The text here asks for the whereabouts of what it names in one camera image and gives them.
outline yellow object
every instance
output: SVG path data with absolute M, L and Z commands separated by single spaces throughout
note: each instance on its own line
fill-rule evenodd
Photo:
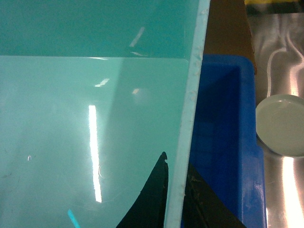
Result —
M 282 3 L 282 2 L 293 2 L 299 0 L 245 0 L 245 4 L 264 4 L 264 3 Z

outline black shape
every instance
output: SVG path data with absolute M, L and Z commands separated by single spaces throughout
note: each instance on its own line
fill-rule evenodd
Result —
M 116 228 L 162 228 L 168 192 L 167 155 L 161 154 L 135 203 Z
M 185 228 L 246 228 L 191 164 L 182 215 Z

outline blue plastic container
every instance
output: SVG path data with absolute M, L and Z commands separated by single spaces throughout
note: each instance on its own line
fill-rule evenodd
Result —
M 253 65 L 244 57 L 204 55 L 199 86 L 190 162 L 247 228 L 266 228 Z

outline stainless steel surface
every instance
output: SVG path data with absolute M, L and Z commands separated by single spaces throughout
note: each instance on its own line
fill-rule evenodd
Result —
M 256 104 L 275 94 L 304 98 L 304 13 L 249 16 L 255 57 Z M 269 228 L 304 227 L 304 158 L 264 149 Z

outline brown cardboard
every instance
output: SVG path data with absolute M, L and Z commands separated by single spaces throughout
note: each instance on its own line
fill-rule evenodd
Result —
M 204 53 L 244 56 L 256 69 L 244 0 L 211 0 Z

